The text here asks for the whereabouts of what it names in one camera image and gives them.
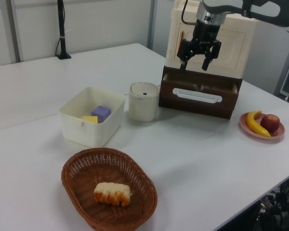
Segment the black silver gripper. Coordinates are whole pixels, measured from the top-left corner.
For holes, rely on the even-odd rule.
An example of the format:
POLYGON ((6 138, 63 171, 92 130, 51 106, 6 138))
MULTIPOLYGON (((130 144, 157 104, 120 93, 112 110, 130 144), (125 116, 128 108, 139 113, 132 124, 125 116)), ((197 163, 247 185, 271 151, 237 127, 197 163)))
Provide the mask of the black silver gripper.
POLYGON ((226 14, 210 13, 205 9, 204 4, 199 4, 192 41, 182 39, 179 44, 177 57, 181 62, 180 70, 185 71, 188 61, 198 54, 198 50, 204 50, 205 59, 202 69, 207 71, 211 61, 218 58, 222 43, 217 39, 217 35, 225 18, 226 14))

